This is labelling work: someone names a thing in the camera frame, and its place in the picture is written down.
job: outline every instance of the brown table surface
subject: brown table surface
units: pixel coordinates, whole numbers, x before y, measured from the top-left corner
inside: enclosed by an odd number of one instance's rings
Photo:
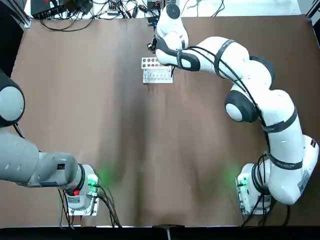
[[[222,36],[269,59],[272,88],[291,95],[304,133],[320,142],[320,52],[304,16],[183,22],[191,45]],[[176,69],[174,84],[143,85],[141,57],[151,56],[152,36],[145,19],[95,20],[76,32],[51,32],[34,21],[12,74],[26,98],[21,128],[41,151],[72,153],[92,165],[125,226],[240,225],[235,176],[266,149],[261,127],[228,117],[231,83],[212,73]],[[319,173],[317,166],[289,224],[320,224]],[[59,225],[55,188],[2,181],[0,190],[1,227]],[[285,215],[277,204],[267,223],[280,225]],[[82,224],[109,225],[105,206]]]

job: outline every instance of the gray robot arm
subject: gray robot arm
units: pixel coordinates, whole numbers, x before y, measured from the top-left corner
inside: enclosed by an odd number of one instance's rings
[[[158,61],[165,66],[206,71],[231,80],[233,86],[224,103],[227,114],[237,122],[252,123],[259,119],[266,136],[268,158],[259,166],[246,164],[236,178],[242,212],[250,214],[261,194],[266,195],[263,202],[267,211],[269,194],[282,204],[294,204],[315,168],[319,146],[303,135],[290,96],[283,90],[270,90],[275,78],[273,66],[223,37],[208,37],[196,46],[185,47],[184,43],[189,41],[182,36],[188,36],[186,32],[179,7],[169,3],[155,32],[154,53]],[[262,205],[261,200],[253,214],[263,214]]]
[[[28,188],[62,187],[71,209],[90,209],[89,181],[98,184],[94,170],[69,153],[40,152],[33,143],[10,133],[7,127],[17,124],[24,110],[23,92],[0,70],[0,180]]]

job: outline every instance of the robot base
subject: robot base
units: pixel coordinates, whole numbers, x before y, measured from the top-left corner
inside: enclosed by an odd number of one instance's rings
[[[263,215],[264,214],[263,205],[264,205],[265,213],[269,212],[270,205],[271,205],[271,195],[265,195],[263,197],[264,203],[263,203],[263,198],[261,197],[260,202],[258,203],[255,210],[253,211],[253,208],[260,197],[260,193],[258,193],[258,191],[255,191],[255,193],[252,193],[252,194],[255,194],[256,196],[252,197],[250,195],[251,189],[249,189],[250,188],[249,184],[246,184],[243,181],[249,181],[248,176],[243,176],[240,174],[238,177],[235,178],[236,196],[237,196],[238,205],[239,205],[241,214],[250,215],[252,213],[254,215]]]
[[[99,188],[89,185],[89,182],[94,181],[94,184],[98,184],[99,180],[90,165],[83,164],[82,166],[84,168],[84,183],[79,195],[67,195],[68,211],[71,216],[96,216],[99,206],[99,198],[96,196],[99,193]]]
[[[73,208],[68,208],[70,216],[97,216],[99,206],[99,198],[92,197],[90,205],[87,209],[76,210]]]

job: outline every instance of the label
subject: label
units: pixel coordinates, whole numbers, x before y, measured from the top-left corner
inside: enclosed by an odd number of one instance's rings
[[[305,190],[305,187],[309,181],[309,178],[310,178],[309,172],[305,169],[303,172],[301,181],[298,182],[298,184],[297,184],[301,194]]]
[[[316,144],[317,144],[316,141],[312,139],[312,140],[311,140],[311,146],[314,147],[314,148],[316,148]]]
[[[79,204],[80,203],[80,197],[79,196],[74,196],[74,197],[67,197],[68,198],[68,203],[69,204]]]
[[[65,169],[65,164],[64,164],[64,163],[59,163],[59,164],[56,166],[56,169],[57,169],[57,170],[64,170],[64,169]]]
[[[50,1],[50,8],[53,9],[55,7],[55,5],[53,3],[54,0],[48,0],[48,1]]]

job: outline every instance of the green led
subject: green led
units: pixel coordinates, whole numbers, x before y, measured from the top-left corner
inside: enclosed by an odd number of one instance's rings
[[[246,185],[248,183],[248,179],[249,179],[249,176],[248,174],[240,174],[239,177],[238,177],[238,180],[239,180],[239,183],[240,184],[243,184],[243,185]]]
[[[88,185],[90,186],[90,193],[96,193],[97,192],[97,185],[99,184],[98,177],[95,174],[89,174],[88,175]]]

